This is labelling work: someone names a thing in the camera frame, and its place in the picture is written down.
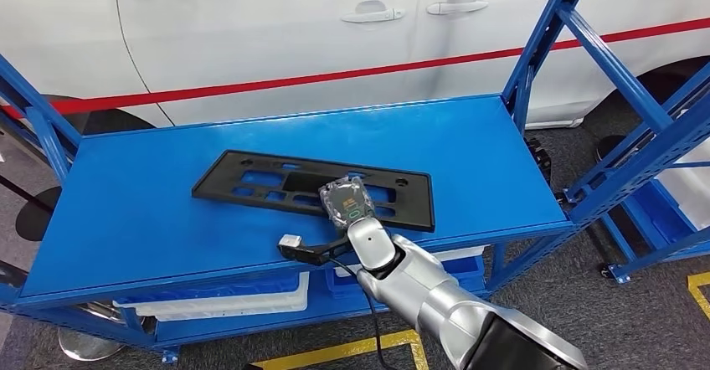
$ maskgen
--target white plastic bin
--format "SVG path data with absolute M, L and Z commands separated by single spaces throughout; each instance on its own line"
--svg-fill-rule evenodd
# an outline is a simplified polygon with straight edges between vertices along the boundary
M 710 161 L 710 139 L 678 159 L 677 163 L 704 161 Z M 666 169 L 656 178 L 697 230 L 710 225 L 710 167 Z
M 293 292 L 144 303 L 114 302 L 114 306 L 131 307 L 136 309 L 138 316 L 155 316 L 159 321 L 304 311 L 308 306 L 308 280 L 309 273 L 301 272 L 298 289 Z

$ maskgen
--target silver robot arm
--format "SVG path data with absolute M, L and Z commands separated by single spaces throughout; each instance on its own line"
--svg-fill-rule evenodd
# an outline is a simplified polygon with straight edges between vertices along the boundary
M 582 352 L 520 311 L 458 285 L 431 254 L 373 217 L 350 224 L 358 282 L 417 332 L 438 339 L 457 370 L 587 369 Z

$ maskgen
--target yellow floor marking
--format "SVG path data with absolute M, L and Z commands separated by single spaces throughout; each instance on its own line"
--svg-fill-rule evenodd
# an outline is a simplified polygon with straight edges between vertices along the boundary
M 412 348 L 412 356 L 414 357 L 414 365 L 416 366 L 416 369 L 429 370 L 429 364 L 427 363 L 426 356 L 424 354 L 424 345 L 422 345 L 421 339 L 419 339 L 419 334 L 417 334 L 416 331 L 408 330 L 382 336 L 383 349 L 408 344 Z M 291 370 L 293 368 L 312 366 L 318 363 L 330 362 L 344 357 L 375 351 L 377 351 L 375 338 L 369 338 L 361 341 L 344 343 L 335 347 L 326 347 L 316 351 L 264 360 L 263 362 L 253 364 L 255 366 L 262 367 L 264 370 Z
M 700 286 L 704 285 L 710 285 L 710 272 L 688 276 L 688 290 L 705 313 L 705 316 L 710 320 L 710 303 L 707 302 L 707 298 L 700 291 Z

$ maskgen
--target red stripe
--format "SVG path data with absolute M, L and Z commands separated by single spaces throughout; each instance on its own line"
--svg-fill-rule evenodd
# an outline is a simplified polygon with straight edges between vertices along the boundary
M 632 29 L 619 33 L 609 33 L 601 38 L 605 42 L 619 42 L 630 39 L 639 39 L 663 35 L 668 33 L 680 33 L 694 29 L 710 28 L 710 18 L 700 18 L 698 20 L 684 21 L 673 24 L 663 24 L 655 27 Z M 570 49 L 579 47 L 576 39 L 557 42 L 553 50 Z M 427 69 L 431 67 L 446 66 L 448 64 L 470 63 L 480 60 L 506 58 L 518 56 L 522 53 L 522 48 L 502 49 L 493 52 L 483 52 L 479 54 L 466 54 L 463 56 L 453 56 L 443 59 L 423 60 L 420 62 L 392 64 L 390 66 L 372 67 L 369 69 L 356 69 L 338 71 L 335 73 L 325 73 L 320 75 L 303 75 L 300 77 L 290 77 L 277 80 L 253 81 L 250 83 L 215 85 L 211 87 L 193 88 L 190 90 L 161 91 L 148 94 L 134 94 L 122 96 L 107 96 L 100 98 L 89 98 L 85 100 L 58 100 L 53 103 L 54 107 L 63 114 L 89 112 L 93 110 L 104 110 L 111 108 L 121 108 L 126 106 L 156 104 L 159 102 L 170 102 L 173 100 L 189 100 L 192 98 L 203 98 L 205 96 L 216 96 L 234 94 L 239 92 L 268 90 L 269 88 L 288 87 L 291 85 L 304 85 L 320 83 L 322 81 L 353 79 L 367 75 L 384 75 L 398 71 Z M 12 117 L 21 117 L 11 107 L 3 107 Z

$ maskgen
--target white car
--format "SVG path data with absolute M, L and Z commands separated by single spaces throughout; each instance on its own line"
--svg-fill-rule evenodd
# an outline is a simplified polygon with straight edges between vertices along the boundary
M 0 54 L 46 95 L 211 95 L 87 110 L 106 103 L 154 126 L 223 121 L 499 92 L 546 1 L 0 0 Z M 579 10 L 635 75 L 687 77 L 687 62 L 710 55 L 710 0 Z M 531 127 L 576 126 L 615 88 L 571 38 L 534 83 Z M 243 92 L 206 88 L 216 85 Z

